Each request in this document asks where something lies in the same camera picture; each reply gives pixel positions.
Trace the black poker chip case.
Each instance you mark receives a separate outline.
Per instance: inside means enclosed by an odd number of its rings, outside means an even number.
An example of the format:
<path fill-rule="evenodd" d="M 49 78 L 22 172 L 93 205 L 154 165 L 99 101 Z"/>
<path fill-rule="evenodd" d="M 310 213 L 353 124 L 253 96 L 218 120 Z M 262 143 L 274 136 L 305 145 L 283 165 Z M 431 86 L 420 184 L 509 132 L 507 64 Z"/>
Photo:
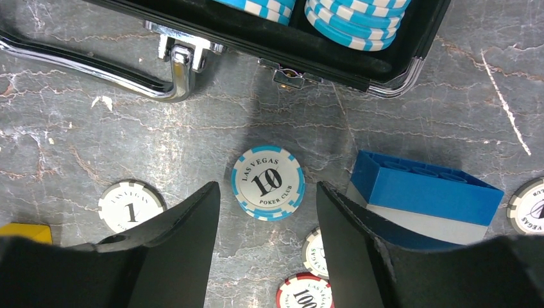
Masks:
<path fill-rule="evenodd" d="M 395 98 L 417 80 L 448 1 L 100 1 L 159 35 L 171 81 L 1 32 L 1 51 L 57 65 L 133 92 L 177 103 L 191 93 L 207 55 L 231 47 L 256 56 L 273 79 L 299 89 L 329 80 Z"/>

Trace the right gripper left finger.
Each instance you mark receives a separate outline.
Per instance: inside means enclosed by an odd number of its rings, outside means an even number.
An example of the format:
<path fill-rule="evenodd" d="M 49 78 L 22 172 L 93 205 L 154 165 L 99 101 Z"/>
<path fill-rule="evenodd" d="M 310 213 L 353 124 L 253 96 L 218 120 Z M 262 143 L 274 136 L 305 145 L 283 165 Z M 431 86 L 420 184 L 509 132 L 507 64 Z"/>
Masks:
<path fill-rule="evenodd" d="M 2 307 L 203 307 L 221 193 L 178 205 L 98 243 L 1 238 Z"/>

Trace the blue 10 poker chip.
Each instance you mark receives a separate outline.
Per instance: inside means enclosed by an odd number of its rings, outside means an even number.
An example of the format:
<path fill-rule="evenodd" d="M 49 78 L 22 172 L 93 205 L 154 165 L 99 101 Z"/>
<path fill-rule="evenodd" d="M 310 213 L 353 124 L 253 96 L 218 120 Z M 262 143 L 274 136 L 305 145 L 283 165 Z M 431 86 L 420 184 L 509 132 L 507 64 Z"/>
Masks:
<path fill-rule="evenodd" d="M 261 221 L 294 214 L 305 194 L 301 165 L 289 151 L 274 145 L 245 151 L 235 161 L 231 186 L 242 210 Z"/>

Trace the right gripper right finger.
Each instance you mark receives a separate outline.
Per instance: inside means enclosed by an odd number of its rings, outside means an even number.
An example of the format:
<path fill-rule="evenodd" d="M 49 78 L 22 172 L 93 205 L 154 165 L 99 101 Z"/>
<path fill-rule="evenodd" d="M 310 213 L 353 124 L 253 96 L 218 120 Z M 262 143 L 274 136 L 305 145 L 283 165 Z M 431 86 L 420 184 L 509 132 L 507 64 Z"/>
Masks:
<path fill-rule="evenodd" d="M 328 182 L 316 189 L 336 307 L 542 307 L 543 238 L 456 245 L 393 223 Z"/>

